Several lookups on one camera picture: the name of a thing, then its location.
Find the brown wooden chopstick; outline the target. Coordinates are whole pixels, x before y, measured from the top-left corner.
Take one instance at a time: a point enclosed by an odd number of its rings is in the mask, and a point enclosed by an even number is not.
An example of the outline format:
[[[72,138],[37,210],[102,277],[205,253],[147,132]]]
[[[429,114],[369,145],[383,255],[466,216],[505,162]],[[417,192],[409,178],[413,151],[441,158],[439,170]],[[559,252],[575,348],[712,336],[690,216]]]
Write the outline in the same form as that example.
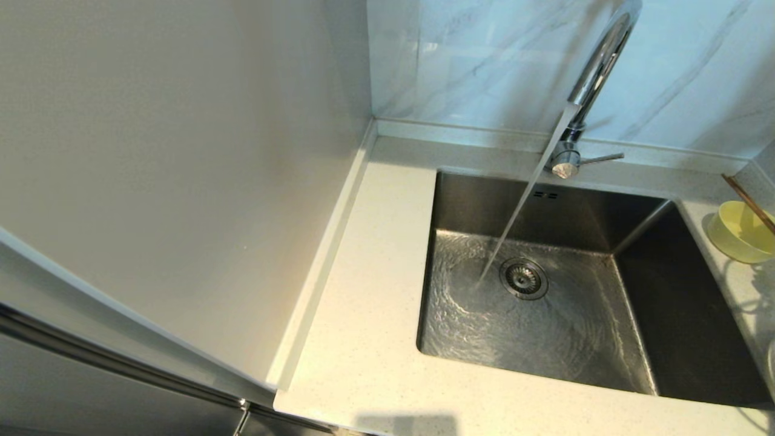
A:
[[[727,174],[721,174],[725,182],[733,189],[733,191],[747,204],[753,213],[758,216],[763,226],[775,236],[775,221],[771,220],[769,215],[764,209],[762,209],[750,194],[747,193],[745,188],[736,181],[733,176],[727,176]]]

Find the stainless steel sink basin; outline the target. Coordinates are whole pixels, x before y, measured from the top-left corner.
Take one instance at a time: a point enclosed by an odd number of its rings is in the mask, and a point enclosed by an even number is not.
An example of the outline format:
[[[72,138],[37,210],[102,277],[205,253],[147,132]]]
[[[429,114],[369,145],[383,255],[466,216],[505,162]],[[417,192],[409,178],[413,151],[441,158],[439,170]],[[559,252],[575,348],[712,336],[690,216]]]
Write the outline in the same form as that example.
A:
[[[526,182],[435,175],[416,347],[493,369],[775,411],[775,399],[675,202],[536,184],[478,289]],[[518,300],[523,257],[550,280]]]

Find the running water stream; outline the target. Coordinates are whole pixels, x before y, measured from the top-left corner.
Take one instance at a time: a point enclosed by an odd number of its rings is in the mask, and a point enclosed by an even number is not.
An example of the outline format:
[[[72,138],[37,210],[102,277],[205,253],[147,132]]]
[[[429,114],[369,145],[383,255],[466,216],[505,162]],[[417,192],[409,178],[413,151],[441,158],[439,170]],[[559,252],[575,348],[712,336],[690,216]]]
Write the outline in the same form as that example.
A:
[[[523,193],[521,193],[521,197],[515,209],[513,210],[513,213],[510,216],[509,221],[507,221],[506,226],[504,227],[500,237],[498,238],[498,240],[496,240],[495,248],[492,250],[492,253],[490,253],[490,256],[488,257],[487,262],[485,262],[484,268],[482,269],[481,274],[479,274],[478,278],[474,282],[473,289],[478,289],[481,285],[481,282],[484,281],[484,279],[486,278],[488,271],[490,270],[493,263],[495,262],[496,255],[498,255],[498,252],[500,251],[501,246],[503,245],[504,241],[506,241],[506,237],[507,235],[509,235],[512,227],[515,224],[516,219],[520,215],[521,210],[525,207],[527,199],[529,198],[533,190],[533,187],[535,186],[535,183],[539,179],[540,174],[542,173],[546,162],[550,159],[554,149],[559,143],[559,140],[562,134],[565,132],[567,127],[569,127],[570,123],[572,122],[576,114],[578,114],[579,110],[581,110],[581,105],[579,104],[570,103],[570,102],[566,104],[564,111],[562,112],[562,115],[560,116],[559,121],[555,126],[554,132],[552,132],[550,141],[548,141],[548,144],[546,145],[544,151],[541,154],[541,157],[539,158],[539,162],[537,163],[537,165],[535,165],[535,168],[533,169],[531,176],[528,178],[527,186],[523,191]]]

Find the round metal drain strainer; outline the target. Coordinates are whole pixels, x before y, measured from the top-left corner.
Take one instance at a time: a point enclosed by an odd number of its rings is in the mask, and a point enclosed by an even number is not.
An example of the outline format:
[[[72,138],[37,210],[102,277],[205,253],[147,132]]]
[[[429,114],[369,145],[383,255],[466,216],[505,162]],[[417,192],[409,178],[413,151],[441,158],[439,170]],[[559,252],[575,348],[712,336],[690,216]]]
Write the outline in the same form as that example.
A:
[[[518,300],[540,300],[550,289],[545,270],[536,262],[523,257],[507,259],[499,268],[504,289]]]

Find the chrome gooseneck faucet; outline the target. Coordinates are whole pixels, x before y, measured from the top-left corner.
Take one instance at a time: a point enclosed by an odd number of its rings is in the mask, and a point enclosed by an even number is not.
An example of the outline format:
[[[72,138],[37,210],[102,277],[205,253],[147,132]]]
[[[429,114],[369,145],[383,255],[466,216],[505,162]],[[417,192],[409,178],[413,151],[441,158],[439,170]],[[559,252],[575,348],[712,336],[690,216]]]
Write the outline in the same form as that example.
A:
[[[579,161],[584,159],[578,149],[579,138],[586,130],[586,118],[602,91],[612,70],[621,57],[625,45],[642,11],[642,0],[623,0],[612,14],[590,53],[567,102],[581,105],[562,134],[559,143],[544,168],[560,179],[570,179],[579,172]]]

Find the dark metal cabinet trim bar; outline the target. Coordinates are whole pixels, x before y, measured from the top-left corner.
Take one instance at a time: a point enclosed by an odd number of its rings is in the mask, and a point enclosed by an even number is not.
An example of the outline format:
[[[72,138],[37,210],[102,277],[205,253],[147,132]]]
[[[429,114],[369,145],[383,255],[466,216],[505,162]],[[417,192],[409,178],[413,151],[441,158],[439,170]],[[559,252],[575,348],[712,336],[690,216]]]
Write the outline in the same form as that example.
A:
[[[334,436],[0,303],[0,436]]]

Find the tall grey cabinet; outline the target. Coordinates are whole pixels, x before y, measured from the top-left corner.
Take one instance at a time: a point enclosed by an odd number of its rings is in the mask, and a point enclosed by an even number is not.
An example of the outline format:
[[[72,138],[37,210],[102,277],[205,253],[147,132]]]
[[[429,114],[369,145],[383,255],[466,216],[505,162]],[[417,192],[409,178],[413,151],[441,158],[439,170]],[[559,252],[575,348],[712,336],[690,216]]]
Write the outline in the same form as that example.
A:
[[[277,416],[375,138],[368,0],[0,0],[0,434]]]

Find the yellow plastic bowl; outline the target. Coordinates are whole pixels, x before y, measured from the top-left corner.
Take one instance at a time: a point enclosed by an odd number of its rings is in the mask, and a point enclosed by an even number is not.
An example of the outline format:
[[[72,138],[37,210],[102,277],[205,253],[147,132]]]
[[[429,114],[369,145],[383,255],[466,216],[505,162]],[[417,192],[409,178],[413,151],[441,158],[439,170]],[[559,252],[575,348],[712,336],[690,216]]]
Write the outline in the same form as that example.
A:
[[[775,260],[775,233],[745,202],[720,204],[706,233],[719,251],[737,262],[761,264]]]

